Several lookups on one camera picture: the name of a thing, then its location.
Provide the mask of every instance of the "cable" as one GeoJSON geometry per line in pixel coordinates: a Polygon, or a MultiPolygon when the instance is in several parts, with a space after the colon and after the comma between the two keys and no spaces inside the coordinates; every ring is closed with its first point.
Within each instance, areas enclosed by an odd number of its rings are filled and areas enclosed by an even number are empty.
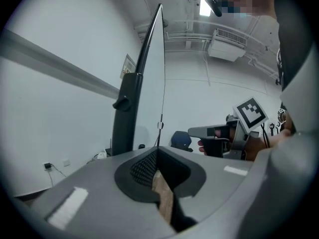
{"type": "Polygon", "coordinates": [[[157,141],[158,141],[158,139],[159,139],[159,136],[160,136],[160,134],[158,134],[158,136],[157,136],[157,138],[156,138],[156,141],[155,141],[155,143],[154,143],[154,146],[156,145],[156,143],[157,143],[157,141]]]}
{"type": "Polygon", "coordinates": [[[51,177],[51,174],[50,174],[49,171],[48,171],[48,174],[49,174],[49,176],[50,176],[51,184],[52,184],[52,187],[53,187],[54,185],[53,185],[52,177],[51,177]]]}
{"type": "Polygon", "coordinates": [[[57,170],[58,172],[60,172],[60,173],[66,178],[66,176],[65,176],[60,170],[58,170],[53,164],[51,164],[51,166],[53,166],[53,167],[55,168],[55,170],[57,170]]]}
{"type": "Polygon", "coordinates": [[[263,123],[261,125],[261,128],[263,129],[263,138],[264,138],[265,146],[266,146],[266,148],[270,148],[269,139],[268,139],[267,133],[265,131],[265,123],[263,123]]]}

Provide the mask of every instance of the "white tape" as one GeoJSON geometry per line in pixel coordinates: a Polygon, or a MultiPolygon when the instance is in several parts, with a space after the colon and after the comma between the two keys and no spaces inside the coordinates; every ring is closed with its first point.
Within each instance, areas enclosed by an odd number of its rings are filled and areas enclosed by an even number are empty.
{"type": "Polygon", "coordinates": [[[248,173],[248,171],[246,171],[246,170],[241,170],[241,169],[231,167],[231,166],[225,166],[224,171],[229,172],[229,173],[235,173],[235,174],[242,175],[242,176],[246,176],[248,173]]]}
{"type": "Polygon", "coordinates": [[[72,194],[47,220],[58,229],[64,230],[66,228],[89,194],[86,189],[74,188],[72,194]]]}

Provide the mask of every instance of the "ceiling pipe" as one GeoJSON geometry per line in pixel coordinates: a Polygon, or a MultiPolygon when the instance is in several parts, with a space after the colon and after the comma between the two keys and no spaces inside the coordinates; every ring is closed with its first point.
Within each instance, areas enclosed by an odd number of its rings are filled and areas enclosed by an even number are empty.
{"type": "Polygon", "coordinates": [[[260,21],[260,16],[258,16],[258,17],[256,18],[255,23],[254,23],[252,29],[249,31],[249,34],[250,34],[250,35],[252,35],[252,34],[254,33],[254,31],[255,31],[255,29],[256,29],[256,27],[257,27],[259,21],[260,21]]]}
{"type": "Polygon", "coordinates": [[[166,50],[165,52],[197,52],[197,53],[202,53],[202,52],[205,52],[205,51],[184,49],[184,50],[166,50]]]}
{"type": "Polygon", "coordinates": [[[165,43],[167,43],[167,42],[186,42],[186,41],[202,42],[199,39],[175,39],[175,40],[170,39],[170,40],[166,41],[165,43]]]}
{"type": "Polygon", "coordinates": [[[253,28],[253,25],[254,25],[255,21],[256,21],[255,18],[252,18],[252,19],[250,20],[250,22],[249,22],[249,24],[248,24],[248,26],[247,26],[247,28],[246,28],[246,30],[245,30],[246,33],[250,34],[250,31],[251,31],[251,29],[253,28]]]}
{"type": "Polygon", "coordinates": [[[187,36],[187,35],[194,35],[194,36],[206,36],[206,37],[209,37],[209,38],[212,38],[213,36],[210,35],[210,34],[198,34],[198,33],[181,33],[181,34],[172,34],[170,33],[169,34],[170,36],[187,36]]]}
{"type": "Polygon", "coordinates": [[[149,14],[150,14],[150,17],[152,16],[152,13],[151,13],[151,10],[150,10],[150,7],[149,7],[149,3],[147,0],[144,0],[145,4],[146,4],[146,7],[148,8],[148,11],[149,11],[149,14]]]}
{"type": "Polygon", "coordinates": [[[187,23],[187,28],[184,31],[177,31],[177,32],[171,32],[170,34],[178,34],[178,33],[185,33],[189,30],[189,22],[187,23]]]}
{"type": "Polygon", "coordinates": [[[255,58],[255,57],[250,57],[250,56],[248,56],[246,54],[244,56],[250,59],[250,61],[248,62],[248,65],[251,65],[251,66],[254,66],[254,67],[258,68],[259,70],[261,70],[264,73],[268,74],[269,77],[272,77],[274,79],[276,78],[276,77],[274,77],[275,76],[275,72],[274,72],[274,70],[272,68],[270,68],[269,66],[259,62],[258,59],[255,58]]]}
{"type": "Polygon", "coordinates": [[[199,39],[199,40],[211,40],[211,38],[209,37],[200,37],[200,36],[191,36],[191,35],[187,35],[187,36],[170,36],[169,39],[199,39]]]}
{"type": "Polygon", "coordinates": [[[145,26],[149,26],[149,25],[150,25],[150,23],[145,23],[145,24],[142,24],[142,25],[135,26],[134,29],[145,27],[145,26]]]}
{"type": "MultiPolygon", "coordinates": [[[[262,44],[264,47],[266,47],[268,50],[270,50],[272,53],[274,53],[275,55],[277,55],[277,52],[273,51],[271,48],[269,48],[265,43],[263,43],[262,41],[258,40],[257,38],[255,38],[254,36],[250,35],[250,34],[247,34],[243,31],[240,31],[238,29],[235,29],[233,27],[230,27],[230,26],[227,26],[227,25],[224,25],[224,24],[219,24],[219,23],[214,23],[214,22],[207,22],[207,21],[202,21],[202,20],[194,20],[194,19],[184,19],[184,20],[172,20],[173,22],[196,22],[196,23],[203,23],[203,24],[210,24],[210,25],[216,25],[216,26],[221,26],[221,27],[225,27],[225,28],[228,28],[228,29],[231,29],[235,32],[238,32],[238,33],[241,33],[245,36],[248,36],[249,38],[255,40],[256,42],[262,44]]],[[[140,27],[143,27],[145,26],[144,25],[140,25],[140,26],[136,26],[134,29],[137,29],[137,28],[140,28],[140,27]]]]}
{"type": "Polygon", "coordinates": [[[204,51],[207,50],[207,44],[209,44],[209,43],[210,43],[210,41],[205,41],[204,51]]]}
{"type": "MultiPolygon", "coordinates": [[[[187,19],[194,19],[194,0],[187,0],[189,3],[189,6],[187,6],[186,13],[187,13],[187,19]]],[[[191,21],[188,21],[188,31],[186,32],[193,32],[194,30],[194,23],[191,21]]],[[[185,43],[185,49],[190,49],[191,48],[191,41],[187,41],[185,43]]]]}
{"type": "MultiPolygon", "coordinates": [[[[203,45],[201,47],[201,50],[204,52],[204,45],[206,45],[205,41],[202,41],[203,42],[203,45]]],[[[205,62],[205,66],[206,66],[206,73],[207,73],[207,79],[208,79],[208,84],[210,86],[210,78],[209,78],[209,72],[208,72],[208,61],[207,61],[207,58],[205,57],[206,56],[206,52],[205,53],[202,53],[202,58],[205,62]]]]}

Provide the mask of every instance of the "power outlet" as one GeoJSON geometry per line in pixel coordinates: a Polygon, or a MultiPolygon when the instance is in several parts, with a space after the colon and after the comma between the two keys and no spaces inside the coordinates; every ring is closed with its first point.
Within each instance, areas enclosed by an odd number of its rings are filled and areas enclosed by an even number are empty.
{"type": "Polygon", "coordinates": [[[63,166],[68,166],[71,164],[70,159],[63,159],[62,163],[63,163],[63,166]]]}
{"type": "Polygon", "coordinates": [[[51,169],[52,167],[50,162],[45,162],[42,165],[43,165],[44,171],[51,169]]]}

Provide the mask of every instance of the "person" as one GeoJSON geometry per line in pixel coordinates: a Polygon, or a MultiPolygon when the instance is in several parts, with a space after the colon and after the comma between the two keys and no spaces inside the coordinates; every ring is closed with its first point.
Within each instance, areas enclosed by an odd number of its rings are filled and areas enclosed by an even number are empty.
{"type": "MultiPolygon", "coordinates": [[[[298,73],[300,67],[305,61],[311,45],[313,36],[310,26],[307,24],[301,9],[293,0],[222,0],[222,6],[225,4],[228,11],[240,11],[254,16],[267,15],[274,18],[279,24],[279,42],[280,51],[277,56],[279,69],[279,83],[282,85],[282,91],[298,73]]],[[[293,121],[286,113],[285,129],[278,135],[269,137],[270,147],[274,147],[281,140],[291,136],[296,132],[293,121]]],[[[220,137],[221,132],[215,131],[215,136],[220,137]]],[[[229,140],[233,140],[235,129],[231,128],[229,140]]],[[[204,152],[203,144],[198,142],[199,151],[204,152]]],[[[258,152],[266,148],[263,138],[250,137],[245,145],[246,160],[255,160],[258,152]]]]}

